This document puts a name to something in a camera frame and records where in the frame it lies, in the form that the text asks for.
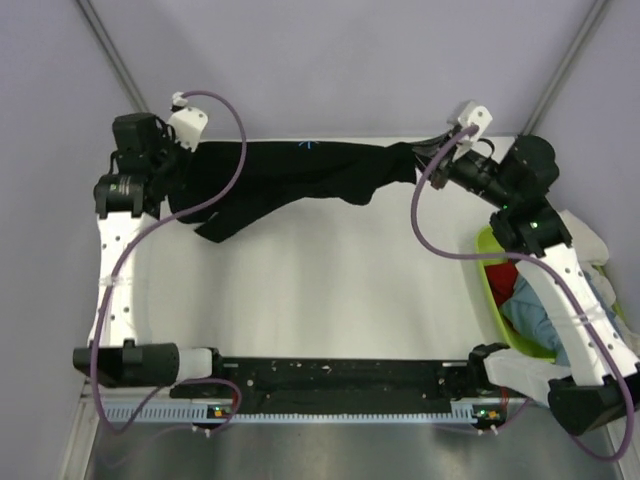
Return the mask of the black t shirt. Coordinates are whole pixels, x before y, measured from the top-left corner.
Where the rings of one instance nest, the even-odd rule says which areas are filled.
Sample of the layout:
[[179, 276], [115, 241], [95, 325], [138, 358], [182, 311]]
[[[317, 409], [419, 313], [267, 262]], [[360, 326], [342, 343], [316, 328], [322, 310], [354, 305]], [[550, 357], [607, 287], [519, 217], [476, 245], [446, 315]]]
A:
[[416, 156], [437, 149], [442, 136], [390, 146], [345, 142], [250, 142], [244, 166], [231, 190], [216, 203], [180, 221], [221, 243], [270, 213], [302, 199], [339, 199], [369, 204], [377, 190], [414, 184], [428, 160]]

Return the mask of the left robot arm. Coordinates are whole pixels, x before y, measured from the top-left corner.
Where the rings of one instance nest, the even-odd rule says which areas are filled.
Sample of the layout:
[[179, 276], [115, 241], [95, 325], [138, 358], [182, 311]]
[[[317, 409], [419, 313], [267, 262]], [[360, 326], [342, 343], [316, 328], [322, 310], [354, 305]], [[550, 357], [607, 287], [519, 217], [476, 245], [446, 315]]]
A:
[[93, 189], [100, 235], [99, 299], [86, 346], [73, 366], [106, 388], [164, 387], [191, 380], [205, 396], [226, 387], [212, 348], [152, 340], [148, 294], [152, 248], [148, 228], [178, 190], [208, 117], [186, 107], [167, 121], [151, 113], [117, 117], [109, 170]]

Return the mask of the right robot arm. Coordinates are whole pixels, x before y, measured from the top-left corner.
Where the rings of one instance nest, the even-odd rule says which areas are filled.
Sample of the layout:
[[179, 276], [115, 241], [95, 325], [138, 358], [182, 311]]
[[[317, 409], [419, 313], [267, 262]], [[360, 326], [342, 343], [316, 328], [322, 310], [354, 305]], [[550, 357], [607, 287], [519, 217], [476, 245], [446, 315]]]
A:
[[423, 171], [416, 184], [440, 189], [452, 181], [495, 207], [490, 225], [501, 251], [471, 259], [509, 259], [534, 289], [554, 325], [567, 365], [503, 344], [479, 346], [466, 380], [487, 396], [506, 387], [547, 406], [579, 437], [618, 419], [632, 436], [639, 409], [639, 358], [613, 328], [579, 265], [572, 237], [547, 194], [559, 177], [544, 139], [516, 139], [502, 161], [471, 150], [475, 127], [452, 129], [414, 149]]

